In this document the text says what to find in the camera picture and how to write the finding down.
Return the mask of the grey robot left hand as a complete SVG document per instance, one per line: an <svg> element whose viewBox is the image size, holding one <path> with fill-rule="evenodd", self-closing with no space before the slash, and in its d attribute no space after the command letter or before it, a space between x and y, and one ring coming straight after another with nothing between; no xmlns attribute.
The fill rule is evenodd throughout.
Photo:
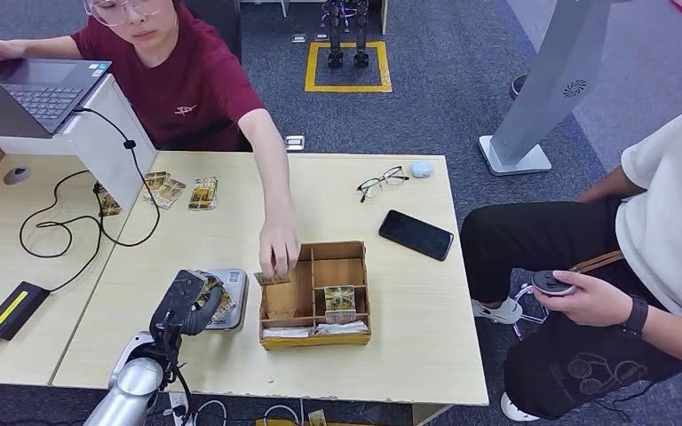
<svg viewBox="0 0 682 426"><path fill-rule="evenodd" d="M182 335L200 334L215 316L223 293L223 282L215 275L180 270L150 320L155 345L173 347Z"/></svg>

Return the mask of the person's left hand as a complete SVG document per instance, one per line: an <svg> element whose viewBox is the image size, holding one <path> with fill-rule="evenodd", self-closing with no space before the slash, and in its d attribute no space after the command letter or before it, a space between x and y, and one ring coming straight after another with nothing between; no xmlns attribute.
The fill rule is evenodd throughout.
<svg viewBox="0 0 682 426"><path fill-rule="evenodd" d="M266 278L287 278L300 252L297 215L292 203L270 205L259 234L259 262Z"/></svg>
<svg viewBox="0 0 682 426"><path fill-rule="evenodd" d="M548 296L535 289L536 300L548 310L562 312L575 324L591 327L619 326L630 317L632 297L612 284L577 272L554 271L553 275L576 291L566 296Z"/></svg>

